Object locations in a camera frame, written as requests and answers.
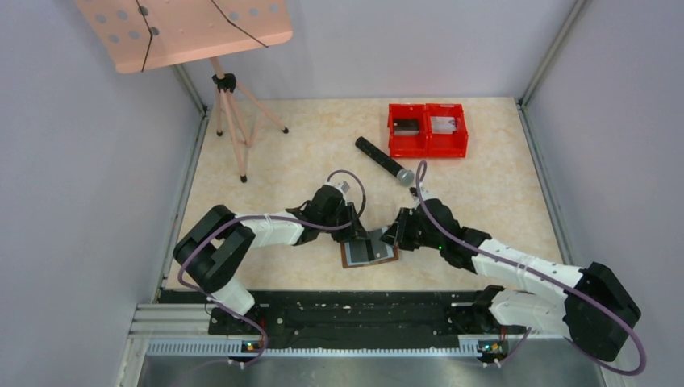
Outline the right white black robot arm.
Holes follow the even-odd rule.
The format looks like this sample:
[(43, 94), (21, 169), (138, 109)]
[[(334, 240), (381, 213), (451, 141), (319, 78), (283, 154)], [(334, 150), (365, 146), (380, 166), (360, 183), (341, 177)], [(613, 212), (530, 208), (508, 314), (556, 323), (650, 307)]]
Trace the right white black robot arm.
[(593, 262), (580, 268), (520, 252), (484, 231), (461, 226), (436, 198), (402, 208), (380, 240), (404, 251), (434, 248), (455, 268), (516, 285), (515, 290), (496, 286), (482, 294), (473, 322), (484, 332), (502, 325), (531, 327), (562, 335), (595, 359), (612, 362), (628, 333), (604, 312), (629, 327), (641, 317), (607, 266)]

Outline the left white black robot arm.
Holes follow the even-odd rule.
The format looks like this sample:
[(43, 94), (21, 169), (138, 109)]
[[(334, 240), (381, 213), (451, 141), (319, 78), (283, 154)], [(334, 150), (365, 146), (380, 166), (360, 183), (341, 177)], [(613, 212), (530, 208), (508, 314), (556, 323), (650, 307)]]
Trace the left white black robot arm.
[(229, 309), (239, 333), (258, 324), (254, 297), (236, 278), (247, 253), (268, 246), (298, 246), (328, 233), (337, 243), (369, 238), (341, 184), (326, 183), (301, 206), (271, 214), (237, 214), (213, 206), (173, 249), (173, 258), (213, 302)]

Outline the brown leather card holder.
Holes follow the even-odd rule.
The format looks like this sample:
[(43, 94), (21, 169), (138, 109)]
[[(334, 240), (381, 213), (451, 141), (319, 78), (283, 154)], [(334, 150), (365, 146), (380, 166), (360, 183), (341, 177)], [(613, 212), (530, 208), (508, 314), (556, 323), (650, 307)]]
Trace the brown leather card holder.
[(361, 268), (399, 260), (398, 249), (380, 240), (388, 230), (388, 227), (381, 227), (370, 231), (368, 239), (342, 243), (340, 250), (343, 268)]

